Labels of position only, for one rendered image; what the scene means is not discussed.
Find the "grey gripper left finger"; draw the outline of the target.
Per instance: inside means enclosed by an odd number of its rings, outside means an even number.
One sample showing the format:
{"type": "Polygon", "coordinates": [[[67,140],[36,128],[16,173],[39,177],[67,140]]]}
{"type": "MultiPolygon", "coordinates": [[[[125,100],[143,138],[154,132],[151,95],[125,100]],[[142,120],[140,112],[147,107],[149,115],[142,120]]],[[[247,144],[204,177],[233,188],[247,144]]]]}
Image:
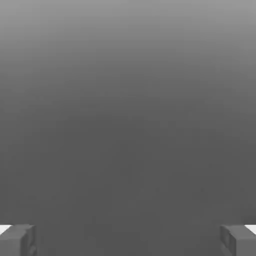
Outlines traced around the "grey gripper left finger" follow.
{"type": "Polygon", "coordinates": [[[0,256],[37,256],[36,226],[0,224],[0,256]]]}

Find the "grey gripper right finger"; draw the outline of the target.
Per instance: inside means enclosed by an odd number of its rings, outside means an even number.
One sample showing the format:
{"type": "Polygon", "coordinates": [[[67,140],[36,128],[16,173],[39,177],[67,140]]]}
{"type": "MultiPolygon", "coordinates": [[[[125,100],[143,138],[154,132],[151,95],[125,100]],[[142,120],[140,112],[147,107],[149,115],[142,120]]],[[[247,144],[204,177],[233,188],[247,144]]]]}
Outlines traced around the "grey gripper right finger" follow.
{"type": "Polygon", "coordinates": [[[256,256],[256,224],[221,225],[222,256],[256,256]]]}

